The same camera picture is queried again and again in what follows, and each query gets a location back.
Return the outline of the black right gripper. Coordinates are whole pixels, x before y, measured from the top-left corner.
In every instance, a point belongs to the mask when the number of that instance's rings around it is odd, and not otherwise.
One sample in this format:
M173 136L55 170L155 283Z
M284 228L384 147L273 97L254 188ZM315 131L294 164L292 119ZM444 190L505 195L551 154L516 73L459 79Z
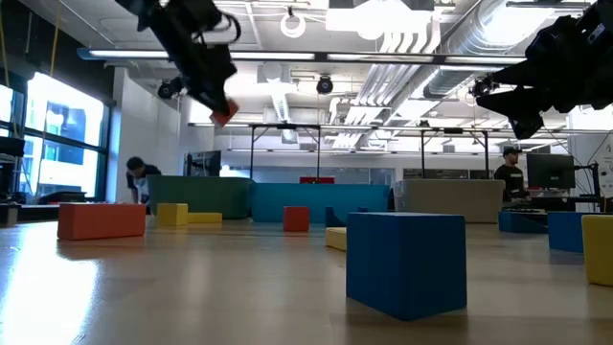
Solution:
M489 74L494 82L525 89L476 98L479 106L508 118L516 139L529 139L543 127L542 111L594 103L593 29L542 29L526 50L526 62Z

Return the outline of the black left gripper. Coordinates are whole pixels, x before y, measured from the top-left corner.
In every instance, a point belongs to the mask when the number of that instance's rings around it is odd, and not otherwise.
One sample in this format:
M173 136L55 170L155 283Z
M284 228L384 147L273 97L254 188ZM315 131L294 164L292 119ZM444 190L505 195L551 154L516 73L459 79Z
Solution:
M179 71L183 90L212 111L227 112L227 100L236 97L237 69L226 43L204 39L224 19L238 23L213 0L169 0L150 8L150 28Z

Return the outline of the small red block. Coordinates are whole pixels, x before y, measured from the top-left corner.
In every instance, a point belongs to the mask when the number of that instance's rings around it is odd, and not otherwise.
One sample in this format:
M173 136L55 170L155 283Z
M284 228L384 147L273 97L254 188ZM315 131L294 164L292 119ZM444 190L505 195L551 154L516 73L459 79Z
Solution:
M210 120L215 127L223 128L225 127L231 119L238 113L239 106L238 104L232 100L227 100L227 112L222 111L213 111L210 115Z

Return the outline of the long blue block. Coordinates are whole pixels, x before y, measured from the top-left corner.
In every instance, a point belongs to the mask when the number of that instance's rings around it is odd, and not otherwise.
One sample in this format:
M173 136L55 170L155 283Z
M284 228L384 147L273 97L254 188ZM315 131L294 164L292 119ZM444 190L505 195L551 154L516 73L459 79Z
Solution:
M548 217L543 213L500 211L498 227L501 232L547 234Z

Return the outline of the yellow cube block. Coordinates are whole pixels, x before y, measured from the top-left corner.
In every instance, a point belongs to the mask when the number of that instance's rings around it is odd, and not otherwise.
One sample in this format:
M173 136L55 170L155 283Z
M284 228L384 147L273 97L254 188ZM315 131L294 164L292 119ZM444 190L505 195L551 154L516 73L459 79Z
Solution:
M158 227L183 226L189 222L189 205L186 203L158 203L156 225Z

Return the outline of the red cube block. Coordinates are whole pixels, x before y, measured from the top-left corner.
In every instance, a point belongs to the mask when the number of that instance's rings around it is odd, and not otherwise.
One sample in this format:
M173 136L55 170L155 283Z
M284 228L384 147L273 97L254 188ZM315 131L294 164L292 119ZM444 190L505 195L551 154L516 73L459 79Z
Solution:
M310 212L306 206L285 206L283 227L285 232L307 232L310 226Z

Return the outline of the blue arch block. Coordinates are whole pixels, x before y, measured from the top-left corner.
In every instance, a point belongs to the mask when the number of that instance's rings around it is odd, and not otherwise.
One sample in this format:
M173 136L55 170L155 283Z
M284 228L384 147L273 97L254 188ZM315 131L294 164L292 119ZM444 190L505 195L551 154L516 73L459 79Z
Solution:
M324 224L326 227L346 227L347 226L347 217L351 213L366 213L368 209L366 207L357 207L354 210L349 210L338 216L335 213L335 209L332 206L327 206L325 208L325 221Z

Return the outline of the large red rectangular block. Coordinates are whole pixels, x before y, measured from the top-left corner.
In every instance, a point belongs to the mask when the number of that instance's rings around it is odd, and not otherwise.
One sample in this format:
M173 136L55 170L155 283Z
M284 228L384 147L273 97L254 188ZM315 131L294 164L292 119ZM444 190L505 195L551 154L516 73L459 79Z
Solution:
M140 204L61 203L57 237L63 241L141 237L146 215Z

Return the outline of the big yellow block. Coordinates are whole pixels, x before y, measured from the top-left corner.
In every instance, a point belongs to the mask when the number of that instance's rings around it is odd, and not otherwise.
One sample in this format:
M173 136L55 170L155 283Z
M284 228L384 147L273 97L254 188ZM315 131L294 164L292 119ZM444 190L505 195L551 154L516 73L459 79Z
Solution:
M581 225L587 282L613 287L613 216L585 215Z

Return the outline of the long yellow block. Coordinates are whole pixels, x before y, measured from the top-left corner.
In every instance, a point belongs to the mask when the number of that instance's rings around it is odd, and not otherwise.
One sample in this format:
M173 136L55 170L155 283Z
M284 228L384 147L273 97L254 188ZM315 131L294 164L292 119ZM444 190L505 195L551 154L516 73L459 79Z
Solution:
M327 227L325 233L326 247L347 250L347 228L346 227Z

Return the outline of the blue cube block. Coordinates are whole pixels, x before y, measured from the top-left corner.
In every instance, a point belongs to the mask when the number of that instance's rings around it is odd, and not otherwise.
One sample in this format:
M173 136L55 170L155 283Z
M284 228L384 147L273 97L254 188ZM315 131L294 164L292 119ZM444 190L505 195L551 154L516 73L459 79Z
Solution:
M346 295L403 321L467 306L465 218L351 213Z

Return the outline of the white poster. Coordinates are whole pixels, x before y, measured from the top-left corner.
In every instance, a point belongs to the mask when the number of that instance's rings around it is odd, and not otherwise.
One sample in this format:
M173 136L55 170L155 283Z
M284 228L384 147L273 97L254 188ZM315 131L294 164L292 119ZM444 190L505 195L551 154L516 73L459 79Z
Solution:
M596 155L600 188L605 197L613 197L613 141L606 142Z

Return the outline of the black monitor stand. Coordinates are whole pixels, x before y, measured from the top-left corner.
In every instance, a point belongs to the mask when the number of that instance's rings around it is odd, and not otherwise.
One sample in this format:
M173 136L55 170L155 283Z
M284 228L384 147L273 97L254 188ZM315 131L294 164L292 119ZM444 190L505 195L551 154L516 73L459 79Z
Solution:
M598 162L574 167L575 171L589 171L591 173L590 179L593 188L593 192L590 195L577 196L576 201L592 203L594 207L599 209L600 212L604 212L606 198L602 196L599 167Z

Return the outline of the big blue block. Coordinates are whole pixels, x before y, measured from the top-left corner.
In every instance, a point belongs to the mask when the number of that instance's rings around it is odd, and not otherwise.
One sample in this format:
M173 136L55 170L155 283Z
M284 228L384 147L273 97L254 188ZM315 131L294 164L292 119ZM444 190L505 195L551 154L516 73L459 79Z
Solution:
M583 213L551 212L548 214L549 247L574 253L583 253Z

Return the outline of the black flat device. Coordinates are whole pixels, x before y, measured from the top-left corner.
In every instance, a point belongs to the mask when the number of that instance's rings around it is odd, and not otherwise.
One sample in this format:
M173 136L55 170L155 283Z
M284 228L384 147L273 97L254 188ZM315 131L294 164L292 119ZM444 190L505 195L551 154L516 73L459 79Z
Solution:
M86 192L59 191L39 198L39 205L59 204L62 202L85 202Z

